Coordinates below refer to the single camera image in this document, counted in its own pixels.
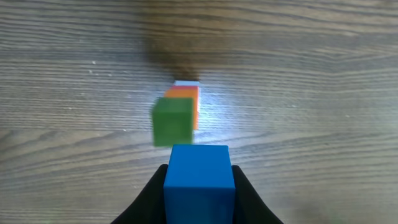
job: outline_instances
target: orange cube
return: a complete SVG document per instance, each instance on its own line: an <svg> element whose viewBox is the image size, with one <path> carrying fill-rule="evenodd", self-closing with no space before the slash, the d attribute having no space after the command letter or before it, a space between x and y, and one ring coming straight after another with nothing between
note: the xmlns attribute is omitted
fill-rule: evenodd
<svg viewBox="0 0 398 224"><path fill-rule="evenodd" d="M193 98L193 128L198 129L198 88L171 88L164 94L166 98Z"/></svg>

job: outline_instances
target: wooden surface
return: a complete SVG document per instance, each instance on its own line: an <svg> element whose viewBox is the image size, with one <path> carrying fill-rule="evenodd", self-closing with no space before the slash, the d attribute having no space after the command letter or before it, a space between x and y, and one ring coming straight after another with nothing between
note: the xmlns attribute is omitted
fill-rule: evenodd
<svg viewBox="0 0 398 224"><path fill-rule="evenodd" d="M397 28L393 0L0 0L0 223L113 220L174 78L285 223L396 223Z"/></svg>

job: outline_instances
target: blue cube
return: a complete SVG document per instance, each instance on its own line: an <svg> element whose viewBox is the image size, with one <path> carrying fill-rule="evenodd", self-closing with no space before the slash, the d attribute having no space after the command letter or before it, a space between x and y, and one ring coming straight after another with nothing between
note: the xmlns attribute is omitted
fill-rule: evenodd
<svg viewBox="0 0 398 224"><path fill-rule="evenodd" d="M232 224L228 146L174 145L164 182L167 224Z"/></svg>

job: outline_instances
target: stack of blocks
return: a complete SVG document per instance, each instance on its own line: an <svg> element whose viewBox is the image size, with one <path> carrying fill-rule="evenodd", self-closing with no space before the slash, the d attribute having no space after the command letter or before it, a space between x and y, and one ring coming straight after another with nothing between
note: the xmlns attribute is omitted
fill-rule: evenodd
<svg viewBox="0 0 398 224"><path fill-rule="evenodd" d="M199 110L199 82L176 81L152 110L154 145L192 144Z"/></svg>
<svg viewBox="0 0 398 224"><path fill-rule="evenodd" d="M228 146L175 145L164 182L167 224L232 224Z"/></svg>

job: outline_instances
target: wooden table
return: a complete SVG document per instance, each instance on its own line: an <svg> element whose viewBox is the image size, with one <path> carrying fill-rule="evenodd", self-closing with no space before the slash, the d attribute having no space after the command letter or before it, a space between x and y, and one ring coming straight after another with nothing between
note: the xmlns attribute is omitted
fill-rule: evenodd
<svg viewBox="0 0 398 224"><path fill-rule="evenodd" d="M227 144L285 223L398 219L393 0L0 0L0 223L109 223L169 148L149 110L203 83L199 144Z"/></svg>

